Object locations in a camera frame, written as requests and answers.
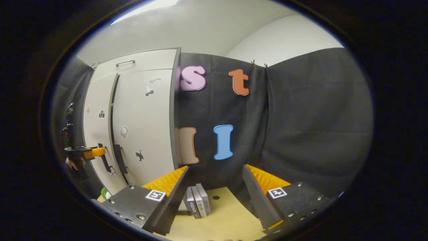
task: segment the blue letter i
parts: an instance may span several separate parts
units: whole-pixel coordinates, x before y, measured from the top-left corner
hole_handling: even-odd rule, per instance
[[[214,133],[217,134],[217,155],[216,160],[223,160],[233,155],[230,151],[230,133],[233,131],[232,125],[222,125],[214,127]]]

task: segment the ceiling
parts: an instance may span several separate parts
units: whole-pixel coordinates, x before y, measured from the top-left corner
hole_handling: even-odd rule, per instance
[[[77,55],[89,65],[165,47],[225,56],[259,28],[291,15],[297,13],[270,0],[179,0],[100,29]]]

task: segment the foam letter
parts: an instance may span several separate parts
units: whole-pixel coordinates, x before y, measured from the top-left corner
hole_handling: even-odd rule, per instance
[[[214,127],[214,133],[217,134],[217,155],[216,160],[223,160],[233,156],[230,151],[230,133],[233,131],[233,126],[222,125]]]
[[[188,66],[183,69],[180,81],[182,90],[200,90],[205,86],[206,80],[203,76],[205,69],[202,66]]]
[[[196,134],[196,129],[193,127],[183,127],[178,131],[178,135],[180,136],[181,163],[184,165],[198,163],[199,158],[195,155],[195,147],[193,145],[193,136]]]
[[[233,77],[233,91],[238,95],[248,95],[250,90],[244,87],[244,80],[248,80],[248,75],[245,75],[241,69],[230,71],[229,75]]]

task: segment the book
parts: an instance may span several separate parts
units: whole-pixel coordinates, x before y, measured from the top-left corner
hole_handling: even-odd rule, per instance
[[[186,190],[186,193],[184,195],[184,203],[186,204],[187,210],[195,217],[195,218],[202,218],[199,214],[198,208],[196,206],[195,198],[192,194],[191,187],[188,187]]]
[[[207,214],[205,213],[204,202],[196,186],[192,187],[192,193],[193,197],[195,198],[196,206],[198,207],[201,217],[206,217]]]
[[[211,213],[210,202],[208,201],[208,195],[205,189],[202,187],[202,184],[197,183],[196,187],[198,188],[199,194],[202,197],[202,202],[204,203],[205,213],[207,216]]]

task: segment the white cabinet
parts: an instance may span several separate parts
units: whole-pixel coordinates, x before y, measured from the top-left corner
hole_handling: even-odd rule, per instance
[[[100,157],[91,163],[112,195],[126,182],[144,185],[178,167],[179,55],[180,48],[130,54],[98,65],[91,78],[83,110],[85,145],[107,147],[114,175]],[[121,149],[114,153],[113,145]],[[122,159],[125,171],[119,169]]]

